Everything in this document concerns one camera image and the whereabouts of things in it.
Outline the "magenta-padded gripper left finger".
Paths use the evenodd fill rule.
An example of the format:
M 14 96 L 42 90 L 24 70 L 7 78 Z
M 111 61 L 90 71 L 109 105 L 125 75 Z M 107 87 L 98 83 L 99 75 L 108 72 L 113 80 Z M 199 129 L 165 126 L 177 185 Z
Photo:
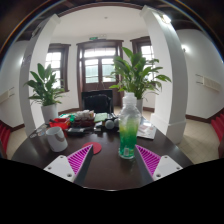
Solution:
M 81 186 L 93 156 L 93 145 L 85 146 L 69 156 L 59 155 L 44 170 Z

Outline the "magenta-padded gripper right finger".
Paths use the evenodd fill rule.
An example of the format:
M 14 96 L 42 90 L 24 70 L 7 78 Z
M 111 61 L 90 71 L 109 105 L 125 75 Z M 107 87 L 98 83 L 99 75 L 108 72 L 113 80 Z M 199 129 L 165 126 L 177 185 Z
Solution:
M 139 145 L 135 146 L 134 154 L 145 185 L 182 169 L 182 167 L 168 155 L 159 156 Z

